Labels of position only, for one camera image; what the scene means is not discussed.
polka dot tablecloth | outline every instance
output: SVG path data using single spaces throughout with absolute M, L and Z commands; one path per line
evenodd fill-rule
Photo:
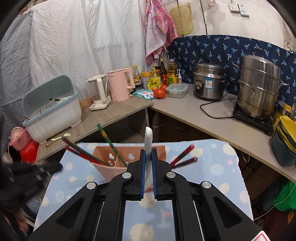
M 173 161 L 190 144 L 194 150 L 184 160 L 197 157 L 198 161 L 174 171 L 183 175 L 188 181 L 201 183 L 210 181 L 226 195 L 247 216 L 253 219 L 250 198 L 242 178 L 238 157 L 234 149 L 226 142 L 215 139 L 159 143 L 165 145 L 167 162 Z M 107 143 L 79 143 L 78 146 L 92 153 L 96 146 Z M 94 181 L 104 183 L 105 179 L 87 160 L 66 151 L 60 162 L 63 171 L 53 175 L 46 190 L 35 222 L 38 228 L 50 215 L 59 209 L 69 198 L 86 183 Z M 174 221 L 171 201 L 154 200 L 153 193 L 145 193 L 140 202 L 126 202 L 123 241 L 174 241 Z

countertop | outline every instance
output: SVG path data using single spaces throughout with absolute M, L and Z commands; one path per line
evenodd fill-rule
M 231 116 L 236 101 L 237 96 L 228 94 L 221 102 L 203 106 L 203 109 L 214 117 Z M 235 118 L 213 119 L 207 116 L 200 105 L 208 101 L 194 97 L 192 84 L 188 84 L 188 91 L 182 99 L 166 97 L 153 102 L 152 109 L 228 142 L 296 183 L 295 165 L 282 167 L 278 164 L 271 149 L 271 137 Z
M 82 138 L 98 131 L 99 129 L 96 126 L 98 123 L 104 128 L 152 105 L 152 101 L 132 96 L 128 100 L 122 102 L 113 102 L 103 110 L 90 111 L 89 108 L 86 108 L 82 110 L 82 121 L 79 125 L 66 129 L 52 136 L 51 138 L 57 138 L 63 136 L 65 133 L 70 133 L 71 136 L 68 137 L 68 139 L 73 142 L 77 142 Z M 46 143 L 39 145 L 36 162 L 53 155 L 66 146 L 63 141 L 56 141 L 49 147 L 45 146 Z

metal screw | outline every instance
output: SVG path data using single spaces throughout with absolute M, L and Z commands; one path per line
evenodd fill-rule
M 176 176 L 176 173 L 174 173 L 174 172 L 168 172 L 167 173 L 168 178 L 174 178 L 175 176 Z
M 86 187 L 91 190 L 91 189 L 94 189 L 96 187 L 96 184 L 95 183 L 88 183 L 86 185 Z
M 125 172 L 122 174 L 122 177 L 125 178 L 125 179 L 128 179 L 131 177 L 131 174 L 129 172 Z
M 212 185 L 211 185 L 210 182 L 205 181 L 205 182 L 202 183 L 202 186 L 203 186 L 204 188 L 210 188 Z

wall socket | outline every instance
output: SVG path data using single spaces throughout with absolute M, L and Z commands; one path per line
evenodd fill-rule
M 228 4 L 230 12 L 232 13 L 240 13 L 239 6 L 236 3 L 229 3 Z

white kettle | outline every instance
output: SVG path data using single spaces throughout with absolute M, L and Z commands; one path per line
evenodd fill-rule
M 89 78 L 86 85 L 86 93 L 93 98 L 94 103 L 90 110 L 102 110 L 111 103 L 110 89 L 107 75 L 99 74 Z

